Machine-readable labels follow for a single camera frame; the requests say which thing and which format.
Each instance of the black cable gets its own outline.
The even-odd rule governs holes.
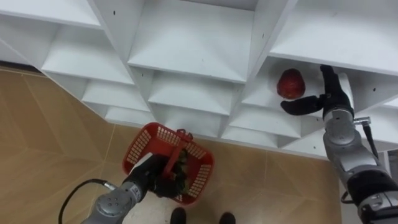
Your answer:
[[[62,224],[62,217],[63,217],[63,212],[65,211],[66,206],[68,205],[69,200],[73,197],[73,195],[76,193],[77,190],[79,190],[80,187],[86,185],[86,184],[90,184],[90,183],[95,183],[95,184],[101,184],[101,185],[105,185],[105,183],[107,183],[108,181],[106,180],[101,180],[101,179],[90,179],[90,180],[86,180],[83,183],[77,185],[72,192],[70,192],[70,194],[68,195],[67,199],[65,199],[65,201],[63,202],[62,206],[61,206],[61,210],[60,213],[58,215],[58,224]]]
[[[371,147],[372,153],[376,158],[379,158],[379,154],[377,153],[376,147],[374,145],[373,137],[372,137],[372,129],[368,124],[362,124],[363,132],[365,132],[366,139]]]
[[[353,200],[346,200],[347,196],[348,196],[348,192],[346,191],[341,196],[340,202],[342,202],[343,204],[346,204],[346,205],[354,204]]]

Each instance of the apple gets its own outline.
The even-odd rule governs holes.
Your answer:
[[[295,68],[285,70],[277,84],[277,92],[288,100],[295,100],[303,96],[305,83],[300,71]]]

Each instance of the floor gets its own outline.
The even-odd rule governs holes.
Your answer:
[[[121,161],[138,129],[108,124],[34,73],[0,68],[0,220],[56,223],[60,205],[94,177],[120,184]],[[201,200],[187,207],[188,223],[217,223],[225,211],[237,223],[339,224],[338,180],[327,161],[211,141],[215,171]],[[95,185],[72,198],[64,223],[80,223]],[[178,206],[148,194],[124,223],[168,223]]]

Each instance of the red basket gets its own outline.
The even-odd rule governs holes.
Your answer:
[[[159,123],[145,125],[124,156],[123,171],[128,175],[137,161],[151,152],[170,157],[163,171],[163,176],[168,177],[182,149],[188,151],[189,190],[186,194],[175,197],[174,200],[183,205],[189,205],[195,202],[203,192],[213,171],[214,158],[211,152],[194,143],[192,134],[186,134],[184,129],[173,131]]]

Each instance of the black shoe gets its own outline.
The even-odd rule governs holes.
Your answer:
[[[235,224],[235,216],[231,212],[224,213],[220,218],[220,224]]]
[[[187,224],[187,214],[183,208],[176,208],[173,210],[170,224]]]

